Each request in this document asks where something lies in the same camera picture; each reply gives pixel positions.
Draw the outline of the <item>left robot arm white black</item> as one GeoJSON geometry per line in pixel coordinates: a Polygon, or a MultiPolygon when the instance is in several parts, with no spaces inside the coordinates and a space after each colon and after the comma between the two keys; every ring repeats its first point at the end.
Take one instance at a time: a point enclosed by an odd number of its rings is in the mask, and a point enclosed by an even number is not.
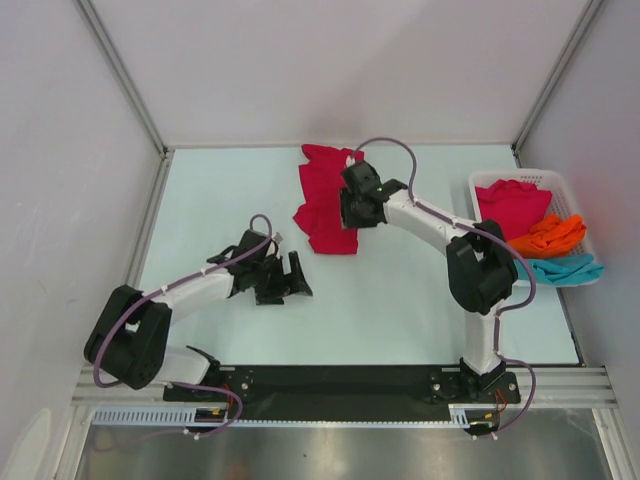
{"type": "Polygon", "coordinates": [[[221,376],[212,369],[216,359],[196,347],[170,346],[171,327],[247,290],[254,292],[258,305],[282,305],[290,295],[311,296],[298,253],[288,253],[286,272],[279,243],[273,235],[248,229],[237,245],[207,259],[194,274],[147,293],[127,284],[114,289],[84,347],[94,383],[134,390],[178,383],[199,399],[214,397],[221,387],[221,376]]]}

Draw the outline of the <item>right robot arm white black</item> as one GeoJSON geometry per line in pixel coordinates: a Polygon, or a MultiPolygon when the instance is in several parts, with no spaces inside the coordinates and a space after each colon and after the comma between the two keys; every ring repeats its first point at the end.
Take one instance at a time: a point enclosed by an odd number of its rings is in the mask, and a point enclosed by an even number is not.
{"type": "Polygon", "coordinates": [[[341,177],[340,211],[345,229],[388,224],[413,234],[445,257],[449,291],[465,311],[461,388],[473,401],[486,400],[506,370],[495,345],[495,317],[517,279],[499,226],[492,221],[458,219],[424,203],[408,185],[396,179],[381,181],[365,161],[348,159],[341,177]]]}

